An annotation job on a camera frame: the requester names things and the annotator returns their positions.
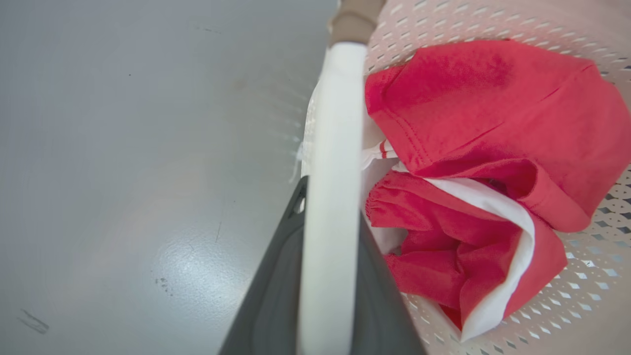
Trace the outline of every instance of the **glossy gray surface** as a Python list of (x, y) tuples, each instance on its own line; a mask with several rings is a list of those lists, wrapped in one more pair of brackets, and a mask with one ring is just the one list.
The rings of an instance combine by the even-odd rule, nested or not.
[(0, 3), (0, 353), (213, 354), (335, 1)]

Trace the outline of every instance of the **red garment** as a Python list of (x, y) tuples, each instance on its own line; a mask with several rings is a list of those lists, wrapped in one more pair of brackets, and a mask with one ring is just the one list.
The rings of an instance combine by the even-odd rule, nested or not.
[[(366, 214), (374, 227), (408, 230), (401, 256), (386, 255), (394, 280), (402, 292), (438, 302), (460, 329), (480, 300), (505, 280), (521, 235), (515, 224), (405, 172), (390, 171), (375, 185)], [(567, 265), (561, 240), (537, 216), (531, 218), (534, 256), (504, 316)]]
[(596, 65), (513, 41), (419, 49), (370, 75), (365, 98), (410, 172), (375, 186), (369, 219), (409, 230), (401, 256), (386, 256), (397, 285), (438, 301), (459, 327), (506, 277), (520, 228), (422, 178), (474, 179), (529, 211), (534, 253), (505, 316), (565, 266), (550, 226), (587, 227), (631, 160), (631, 117)]
[(631, 118), (587, 59), (514, 41), (419, 49), (368, 77), (366, 105), (410, 172), (493, 179), (575, 232), (631, 160)]

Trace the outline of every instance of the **white mesh basket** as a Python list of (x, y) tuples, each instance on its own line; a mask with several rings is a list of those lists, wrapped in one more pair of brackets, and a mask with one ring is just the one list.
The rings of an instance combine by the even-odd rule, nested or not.
[[(627, 0), (389, 0), (368, 45), (365, 73), (409, 60), (419, 47), (510, 38), (594, 60), (631, 103), (631, 2)], [(302, 174), (309, 173), (314, 102), (307, 109)], [(365, 146), (381, 133), (365, 119)], [(368, 178), (371, 183), (385, 174)], [(631, 167), (584, 232), (560, 234), (568, 266), (496, 329), (464, 343), (434, 305), (406, 295), (430, 354), (631, 353)]]

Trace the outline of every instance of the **red stripe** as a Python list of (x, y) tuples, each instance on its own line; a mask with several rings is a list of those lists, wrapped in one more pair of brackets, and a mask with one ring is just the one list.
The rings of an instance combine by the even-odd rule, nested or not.
[(384, 140), (383, 142), (381, 142), (381, 144), (379, 145), (379, 150), (381, 151), (381, 159), (385, 159), (387, 152), (386, 152), (386, 141)]

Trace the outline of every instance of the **brown plastic joint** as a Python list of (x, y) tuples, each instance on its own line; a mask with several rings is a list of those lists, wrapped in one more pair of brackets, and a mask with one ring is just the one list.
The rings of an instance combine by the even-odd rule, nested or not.
[(342, 0), (338, 13), (331, 19), (329, 46), (338, 42), (368, 44), (385, 4), (386, 0)]

